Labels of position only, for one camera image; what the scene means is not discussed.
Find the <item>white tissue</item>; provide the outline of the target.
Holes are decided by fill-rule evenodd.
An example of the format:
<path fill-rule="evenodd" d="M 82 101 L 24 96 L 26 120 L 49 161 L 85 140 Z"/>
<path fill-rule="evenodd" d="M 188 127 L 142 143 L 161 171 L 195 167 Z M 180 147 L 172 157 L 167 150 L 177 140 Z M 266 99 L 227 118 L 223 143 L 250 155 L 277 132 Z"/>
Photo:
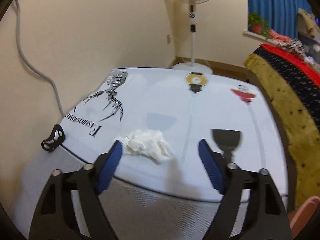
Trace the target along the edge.
<path fill-rule="evenodd" d="M 122 143 L 124 154 L 144 156 L 158 165 L 174 157 L 173 149 L 160 130 L 137 129 L 123 137 L 117 137 L 115 141 L 117 140 Z"/>

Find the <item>pink plastic trash bin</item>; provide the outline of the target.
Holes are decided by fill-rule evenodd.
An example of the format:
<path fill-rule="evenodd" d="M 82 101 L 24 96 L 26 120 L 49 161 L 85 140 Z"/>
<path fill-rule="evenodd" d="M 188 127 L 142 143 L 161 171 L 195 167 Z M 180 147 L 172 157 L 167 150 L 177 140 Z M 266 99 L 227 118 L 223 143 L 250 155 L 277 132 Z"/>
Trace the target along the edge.
<path fill-rule="evenodd" d="M 308 198 L 297 210 L 288 214 L 292 238 L 295 239 L 319 208 L 319 197 Z"/>

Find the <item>black hair clip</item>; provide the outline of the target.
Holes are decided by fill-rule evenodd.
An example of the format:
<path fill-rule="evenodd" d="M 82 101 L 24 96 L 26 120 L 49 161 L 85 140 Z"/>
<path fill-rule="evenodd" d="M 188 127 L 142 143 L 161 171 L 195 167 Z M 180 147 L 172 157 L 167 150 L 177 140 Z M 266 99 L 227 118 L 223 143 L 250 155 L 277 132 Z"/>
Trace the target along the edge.
<path fill-rule="evenodd" d="M 53 127 L 50 136 L 41 142 L 41 147 L 47 152 L 53 152 L 58 146 L 60 146 L 65 140 L 65 133 L 59 124 Z"/>

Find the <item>red blanket on bed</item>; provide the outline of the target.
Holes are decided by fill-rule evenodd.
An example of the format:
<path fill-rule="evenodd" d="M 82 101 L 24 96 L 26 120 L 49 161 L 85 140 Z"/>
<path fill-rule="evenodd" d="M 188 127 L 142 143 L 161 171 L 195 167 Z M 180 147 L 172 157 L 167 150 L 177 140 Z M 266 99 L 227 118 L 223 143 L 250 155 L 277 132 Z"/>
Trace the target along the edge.
<path fill-rule="evenodd" d="M 289 52 L 279 48 L 275 47 L 273 45 L 269 44 L 261 44 L 261 48 L 264 50 L 277 55 L 286 61 L 290 62 L 291 64 L 295 65 L 297 68 L 299 68 L 317 87 L 320 85 L 320 78 L 319 74 L 312 69 L 308 64 L 303 62 L 301 59 L 296 57 L 295 55 L 290 54 Z"/>

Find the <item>pink clothes on sill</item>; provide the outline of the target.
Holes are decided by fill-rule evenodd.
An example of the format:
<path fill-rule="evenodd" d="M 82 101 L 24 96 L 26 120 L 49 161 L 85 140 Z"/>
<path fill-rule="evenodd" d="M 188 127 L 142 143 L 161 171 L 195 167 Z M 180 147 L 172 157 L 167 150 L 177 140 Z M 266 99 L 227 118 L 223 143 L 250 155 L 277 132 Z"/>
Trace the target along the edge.
<path fill-rule="evenodd" d="M 271 39 L 273 39 L 277 42 L 287 43 L 287 42 L 292 41 L 292 38 L 285 36 L 285 35 L 281 35 L 281 34 L 277 33 L 276 31 L 274 31 L 273 29 L 269 29 L 268 34 Z"/>

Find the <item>striped black white garment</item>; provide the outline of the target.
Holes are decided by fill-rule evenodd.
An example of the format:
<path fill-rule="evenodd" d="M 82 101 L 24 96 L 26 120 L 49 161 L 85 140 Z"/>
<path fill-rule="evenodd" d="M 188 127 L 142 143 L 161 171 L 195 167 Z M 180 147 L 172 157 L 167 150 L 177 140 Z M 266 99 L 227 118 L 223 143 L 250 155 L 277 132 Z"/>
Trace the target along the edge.
<path fill-rule="evenodd" d="M 297 38 L 289 42 L 280 42 L 278 46 L 288 53 L 295 55 L 302 61 L 305 61 L 305 59 L 307 58 L 305 48 L 302 42 Z"/>

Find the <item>potted green plant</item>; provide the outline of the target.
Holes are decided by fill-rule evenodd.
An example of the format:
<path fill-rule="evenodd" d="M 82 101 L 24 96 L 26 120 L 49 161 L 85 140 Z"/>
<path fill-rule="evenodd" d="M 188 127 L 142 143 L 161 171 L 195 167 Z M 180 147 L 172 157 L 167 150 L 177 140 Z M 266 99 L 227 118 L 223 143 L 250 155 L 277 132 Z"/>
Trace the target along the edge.
<path fill-rule="evenodd" d="M 269 37 L 269 22 L 267 19 L 262 18 L 257 12 L 249 13 L 248 26 L 253 33 L 265 38 Z"/>

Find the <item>beige jacket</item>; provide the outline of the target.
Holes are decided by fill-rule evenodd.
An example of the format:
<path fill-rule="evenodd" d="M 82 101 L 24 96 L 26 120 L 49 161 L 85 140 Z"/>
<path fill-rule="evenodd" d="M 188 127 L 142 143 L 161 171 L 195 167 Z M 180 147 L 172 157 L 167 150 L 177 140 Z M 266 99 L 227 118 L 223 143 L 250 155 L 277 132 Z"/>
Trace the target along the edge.
<path fill-rule="evenodd" d="M 297 26 L 300 34 L 319 40 L 319 26 L 316 24 L 313 15 L 308 14 L 302 8 L 298 9 Z"/>

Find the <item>blue window curtain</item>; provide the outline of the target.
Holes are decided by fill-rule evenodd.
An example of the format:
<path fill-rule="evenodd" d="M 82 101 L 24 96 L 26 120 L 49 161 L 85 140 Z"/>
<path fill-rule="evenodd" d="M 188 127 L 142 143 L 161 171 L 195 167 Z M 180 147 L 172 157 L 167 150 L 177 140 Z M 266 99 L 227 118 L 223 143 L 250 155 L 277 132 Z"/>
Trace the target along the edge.
<path fill-rule="evenodd" d="M 292 39 L 297 38 L 298 9 L 311 13 L 307 0 L 248 0 L 248 12 L 257 13 L 269 23 L 269 28 Z"/>

